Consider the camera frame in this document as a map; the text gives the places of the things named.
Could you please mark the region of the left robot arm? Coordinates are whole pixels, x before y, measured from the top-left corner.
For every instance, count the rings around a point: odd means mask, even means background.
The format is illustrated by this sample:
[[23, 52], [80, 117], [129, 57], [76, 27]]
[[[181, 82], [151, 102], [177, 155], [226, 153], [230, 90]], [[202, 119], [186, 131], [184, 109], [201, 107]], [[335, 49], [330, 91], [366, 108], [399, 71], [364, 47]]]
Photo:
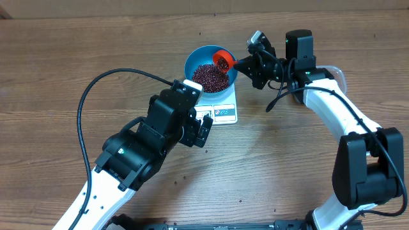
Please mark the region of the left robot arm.
[[200, 93], [163, 90], [138, 117], [103, 145], [86, 183], [55, 229], [102, 229], [108, 220], [156, 174], [177, 143], [205, 145], [212, 119], [196, 119]]

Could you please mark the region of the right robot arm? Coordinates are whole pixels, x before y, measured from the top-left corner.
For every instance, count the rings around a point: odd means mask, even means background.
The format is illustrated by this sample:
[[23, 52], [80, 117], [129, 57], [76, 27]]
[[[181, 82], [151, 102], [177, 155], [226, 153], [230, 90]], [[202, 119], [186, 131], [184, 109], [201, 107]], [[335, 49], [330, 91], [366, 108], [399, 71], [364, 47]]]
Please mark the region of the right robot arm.
[[402, 198], [408, 205], [404, 183], [403, 136], [396, 128], [383, 128], [365, 116], [346, 97], [335, 76], [318, 67], [310, 30], [286, 33], [286, 54], [278, 58], [261, 31], [247, 42], [249, 55], [234, 69], [262, 89], [269, 81], [280, 84], [277, 97], [293, 95], [316, 113], [338, 143], [332, 173], [333, 194], [311, 210], [304, 220], [284, 222], [287, 229], [361, 229], [361, 215], [377, 214], [377, 206]]

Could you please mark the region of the orange measuring scoop blue handle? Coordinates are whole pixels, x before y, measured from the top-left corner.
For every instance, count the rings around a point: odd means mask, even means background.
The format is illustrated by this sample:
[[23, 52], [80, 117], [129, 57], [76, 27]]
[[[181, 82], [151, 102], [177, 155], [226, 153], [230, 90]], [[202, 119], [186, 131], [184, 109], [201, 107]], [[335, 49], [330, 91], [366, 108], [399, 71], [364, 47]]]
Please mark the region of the orange measuring scoop blue handle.
[[233, 68], [233, 65], [237, 62], [237, 60], [232, 56], [232, 54], [226, 50], [218, 50], [213, 56], [212, 61], [215, 66], [216, 61], [218, 58], [224, 58], [229, 63], [229, 70]]

